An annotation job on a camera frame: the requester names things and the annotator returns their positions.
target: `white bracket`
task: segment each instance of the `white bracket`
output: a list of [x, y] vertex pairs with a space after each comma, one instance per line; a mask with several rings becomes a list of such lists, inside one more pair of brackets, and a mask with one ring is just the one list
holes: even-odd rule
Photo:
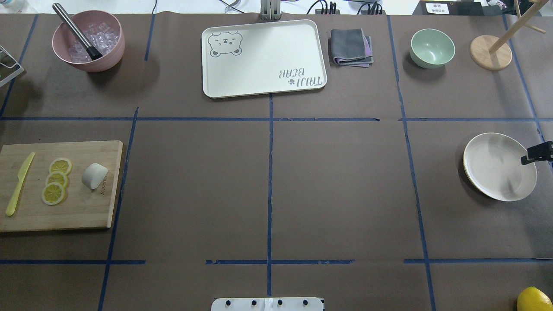
[[279, 20], [280, 0], [261, 0], [261, 19]]
[[0, 87], [23, 71], [23, 67], [0, 45]]
[[324, 299], [316, 297], [218, 298], [211, 311], [324, 311]]

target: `folded towel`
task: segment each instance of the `folded towel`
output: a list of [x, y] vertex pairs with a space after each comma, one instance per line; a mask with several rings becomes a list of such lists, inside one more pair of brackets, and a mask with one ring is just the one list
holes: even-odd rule
[[372, 40], [363, 29], [330, 31], [330, 54], [334, 63], [368, 68], [374, 62]]

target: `lemon slice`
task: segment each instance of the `lemon slice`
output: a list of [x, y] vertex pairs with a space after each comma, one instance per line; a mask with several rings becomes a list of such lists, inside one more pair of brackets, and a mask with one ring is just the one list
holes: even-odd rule
[[65, 197], [65, 188], [60, 183], [49, 183], [42, 190], [42, 202], [56, 205]]
[[517, 311], [553, 311], [553, 304], [546, 294], [532, 286], [519, 294]]
[[58, 170], [50, 173], [50, 175], [46, 177], [46, 185], [48, 185], [49, 183], [60, 183], [65, 188], [67, 187], [68, 182], [69, 179], [67, 178], [67, 175], [65, 175], [64, 172]]
[[69, 159], [66, 158], [58, 158], [52, 161], [50, 164], [50, 173], [52, 172], [63, 172], [65, 175], [69, 175], [71, 173], [71, 169], [73, 168], [73, 164]]

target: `yellow knife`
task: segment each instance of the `yellow knife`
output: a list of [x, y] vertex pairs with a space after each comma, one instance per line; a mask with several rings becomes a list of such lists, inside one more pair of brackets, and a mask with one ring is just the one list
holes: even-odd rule
[[21, 165], [21, 168], [19, 169], [19, 172], [17, 173], [17, 179], [19, 179], [19, 182], [17, 183], [17, 186], [12, 194], [12, 198], [10, 199], [8, 203], [8, 208], [6, 209], [6, 215], [12, 216], [15, 212], [15, 207], [17, 206], [17, 201], [19, 201], [19, 193], [21, 192], [21, 187], [23, 186], [23, 181], [25, 180], [25, 176], [27, 175], [27, 171], [29, 170], [29, 166], [31, 165], [31, 162], [34, 158], [34, 152], [31, 152], [25, 162]]

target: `metal muddler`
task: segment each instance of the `metal muddler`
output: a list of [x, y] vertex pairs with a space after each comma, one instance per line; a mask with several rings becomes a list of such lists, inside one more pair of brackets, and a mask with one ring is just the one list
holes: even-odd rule
[[89, 54], [90, 58], [92, 60], [98, 59], [102, 57], [102, 53], [100, 53], [86, 38], [84, 33], [75, 25], [75, 22], [71, 19], [71, 17], [68, 15], [68, 13], [65, 11], [65, 9], [61, 6], [59, 3], [54, 3], [52, 5], [52, 8], [54, 11], [58, 14], [58, 16], [63, 20], [67, 26], [69, 26], [69, 29], [71, 32], [77, 37], [79, 42], [82, 44], [82, 46], [85, 47], [86, 52]]

